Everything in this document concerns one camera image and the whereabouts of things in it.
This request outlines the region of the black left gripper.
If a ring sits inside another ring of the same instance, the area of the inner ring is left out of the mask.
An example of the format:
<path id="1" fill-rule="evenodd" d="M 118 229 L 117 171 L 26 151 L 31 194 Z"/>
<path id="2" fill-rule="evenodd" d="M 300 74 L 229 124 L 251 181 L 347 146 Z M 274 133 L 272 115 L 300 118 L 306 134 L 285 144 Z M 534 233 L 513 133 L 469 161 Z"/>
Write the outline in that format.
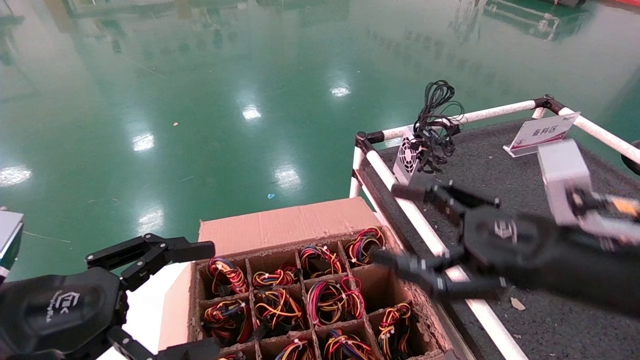
<path id="1" fill-rule="evenodd" d="M 216 360 L 221 346 L 205 338 L 151 353 L 121 325 L 126 291 L 171 264 L 209 260 L 212 241 L 144 234 L 86 256 L 87 271 L 5 282 L 0 294 L 3 360 L 96 360 L 111 346 L 127 360 Z M 120 276 L 110 271 L 128 265 Z"/>

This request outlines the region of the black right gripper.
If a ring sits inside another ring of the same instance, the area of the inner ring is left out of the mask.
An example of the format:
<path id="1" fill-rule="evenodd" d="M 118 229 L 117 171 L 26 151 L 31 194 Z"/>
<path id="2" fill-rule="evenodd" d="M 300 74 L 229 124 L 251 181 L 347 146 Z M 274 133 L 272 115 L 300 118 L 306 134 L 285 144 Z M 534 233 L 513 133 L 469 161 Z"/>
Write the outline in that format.
<path id="1" fill-rule="evenodd" d="M 395 183 L 391 193 L 394 198 L 432 205 L 455 226 L 462 223 L 466 250 L 480 268 L 497 275 L 476 275 L 466 281 L 448 278 L 447 269 L 469 259 L 463 248 L 431 259 L 381 248 L 370 251 L 371 262 L 391 269 L 432 299 L 496 299 L 507 281 L 519 289 L 610 312 L 639 314 L 638 246 L 560 226 L 544 216 L 505 212 L 497 209 L 498 197 L 453 181 L 430 181 L 425 186 Z"/>

